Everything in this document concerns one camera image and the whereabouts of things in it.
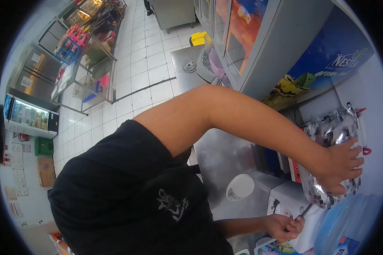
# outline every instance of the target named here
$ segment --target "yellow container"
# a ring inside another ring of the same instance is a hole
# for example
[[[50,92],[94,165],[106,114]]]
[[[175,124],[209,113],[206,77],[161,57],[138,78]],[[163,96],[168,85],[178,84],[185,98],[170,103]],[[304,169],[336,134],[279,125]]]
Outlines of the yellow container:
[[[197,32],[191,35],[191,41],[193,46],[202,45],[204,44],[204,35],[206,35],[206,32]]]

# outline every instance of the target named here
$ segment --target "cardboard box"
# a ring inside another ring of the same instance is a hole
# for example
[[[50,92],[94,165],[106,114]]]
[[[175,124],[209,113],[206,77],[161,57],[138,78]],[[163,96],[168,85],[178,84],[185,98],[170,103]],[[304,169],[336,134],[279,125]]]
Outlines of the cardboard box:
[[[54,161],[52,158],[40,157],[37,159],[38,177],[41,187],[53,186],[56,181]]]

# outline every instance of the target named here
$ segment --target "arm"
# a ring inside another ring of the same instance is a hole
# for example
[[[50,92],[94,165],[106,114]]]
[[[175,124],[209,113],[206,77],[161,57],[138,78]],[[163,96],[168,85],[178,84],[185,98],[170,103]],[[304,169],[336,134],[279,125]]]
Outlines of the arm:
[[[153,107],[134,120],[152,132],[172,156],[182,153],[212,128],[248,140],[294,159],[329,191],[345,192],[340,182],[356,178],[363,163],[358,147],[347,143],[324,148],[284,116],[232,89],[203,85]]]
[[[214,224],[226,239],[237,235],[268,232],[278,241],[285,242],[298,237],[305,220],[302,217],[293,220],[292,217],[272,214],[257,218],[217,220]]]

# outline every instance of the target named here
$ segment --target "green box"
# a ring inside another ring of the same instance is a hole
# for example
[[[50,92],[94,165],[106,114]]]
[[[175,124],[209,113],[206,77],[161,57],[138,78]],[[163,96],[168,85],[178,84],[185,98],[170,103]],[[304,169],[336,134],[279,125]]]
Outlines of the green box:
[[[37,137],[34,140],[34,152],[36,156],[51,156],[54,154],[54,142],[51,139]]]

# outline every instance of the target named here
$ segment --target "label sticker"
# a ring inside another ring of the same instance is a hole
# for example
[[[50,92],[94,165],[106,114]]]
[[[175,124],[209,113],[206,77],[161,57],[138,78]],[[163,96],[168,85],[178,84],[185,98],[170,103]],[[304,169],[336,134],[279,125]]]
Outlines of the label sticker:
[[[30,78],[27,78],[26,76],[23,76],[23,78],[21,79],[21,85],[23,85],[24,87],[27,87],[29,88],[30,85],[31,85],[31,79]]]
[[[36,62],[36,63],[38,63],[41,60],[41,56],[37,55],[37,54],[34,54],[33,57],[31,58],[31,60]]]

